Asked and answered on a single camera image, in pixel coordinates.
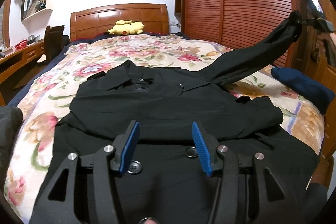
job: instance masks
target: wooden desk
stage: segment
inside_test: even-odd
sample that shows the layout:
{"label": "wooden desk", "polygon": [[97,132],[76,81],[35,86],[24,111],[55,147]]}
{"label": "wooden desk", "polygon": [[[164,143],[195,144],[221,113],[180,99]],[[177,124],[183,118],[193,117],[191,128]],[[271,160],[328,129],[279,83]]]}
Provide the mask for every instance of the wooden desk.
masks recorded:
{"label": "wooden desk", "polygon": [[[0,59],[0,84],[4,83],[10,76],[31,61],[40,58],[42,54],[44,54],[44,40],[28,45],[24,49],[13,52],[5,58]],[[6,105],[1,91],[0,105]]]}

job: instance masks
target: floral bedspread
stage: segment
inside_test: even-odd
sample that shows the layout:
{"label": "floral bedspread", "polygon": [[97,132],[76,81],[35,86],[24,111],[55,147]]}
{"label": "floral bedspread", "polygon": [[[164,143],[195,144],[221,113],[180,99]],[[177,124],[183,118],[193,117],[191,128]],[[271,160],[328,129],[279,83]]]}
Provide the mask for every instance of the floral bedspread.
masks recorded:
{"label": "floral bedspread", "polygon": [[[181,67],[200,70],[225,52],[222,45],[180,36],[134,35],[71,46],[66,57],[37,78],[18,107],[24,114],[4,189],[5,197],[23,222],[28,223],[39,188],[47,173],[53,148],[54,127],[69,113],[79,84],[130,59],[138,66]],[[227,85],[236,97],[269,96],[283,112],[281,126],[319,153],[324,119],[308,100],[270,75],[271,66]]]}

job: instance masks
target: folded blue towel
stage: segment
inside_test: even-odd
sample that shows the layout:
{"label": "folded blue towel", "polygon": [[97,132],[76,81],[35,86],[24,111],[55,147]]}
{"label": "folded blue towel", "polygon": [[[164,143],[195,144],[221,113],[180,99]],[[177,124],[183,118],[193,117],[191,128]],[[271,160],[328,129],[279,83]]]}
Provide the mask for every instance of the folded blue towel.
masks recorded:
{"label": "folded blue towel", "polygon": [[290,68],[272,68],[272,76],[282,84],[311,101],[321,114],[327,112],[335,93],[303,73]]}

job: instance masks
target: black shirt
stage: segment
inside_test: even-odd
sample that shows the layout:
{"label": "black shirt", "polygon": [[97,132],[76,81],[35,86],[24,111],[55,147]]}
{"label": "black shirt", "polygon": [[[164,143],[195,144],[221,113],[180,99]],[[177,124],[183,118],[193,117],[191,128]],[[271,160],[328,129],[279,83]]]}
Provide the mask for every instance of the black shirt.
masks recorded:
{"label": "black shirt", "polygon": [[89,77],[56,125],[53,159],[40,192],[69,153],[95,153],[137,120],[133,159],[143,171],[116,181],[127,223],[152,216],[161,224],[204,224],[216,179],[206,177],[197,158],[184,156],[194,144],[192,122],[201,121],[237,153],[264,153],[300,204],[318,156],[279,126],[283,114],[268,97],[237,99],[223,87],[283,55],[300,35],[299,18],[293,12],[255,46],[227,52],[200,71],[138,67],[128,60]]}

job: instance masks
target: pikachu plush toy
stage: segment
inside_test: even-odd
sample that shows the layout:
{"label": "pikachu plush toy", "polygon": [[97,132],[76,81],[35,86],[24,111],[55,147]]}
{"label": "pikachu plush toy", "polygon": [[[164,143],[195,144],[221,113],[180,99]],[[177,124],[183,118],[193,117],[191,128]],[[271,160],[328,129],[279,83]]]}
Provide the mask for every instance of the pikachu plush toy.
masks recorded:
{"label": "pikachu plush toy", "polygon": [[143,24],[141,22],[132,22],[131,20],[118,20],[113,29],[108,30],[104,34],[141,34]]}

